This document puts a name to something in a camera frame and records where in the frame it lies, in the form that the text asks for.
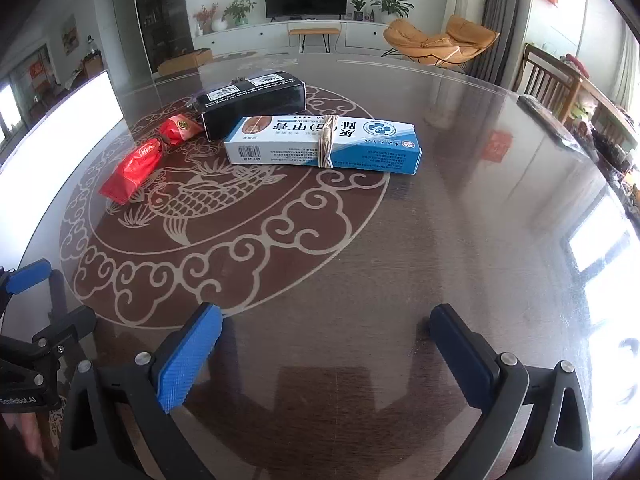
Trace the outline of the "person left hand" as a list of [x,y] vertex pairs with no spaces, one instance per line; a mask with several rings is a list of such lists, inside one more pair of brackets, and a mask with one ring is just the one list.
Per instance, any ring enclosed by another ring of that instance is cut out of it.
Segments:
[[4,420],[10,429],[16,429],[26,451],[29,455],[38,458],[40,462],[46,460],[42,446],[42,435],[40,432],[36,413],[10,413],[3,415]]

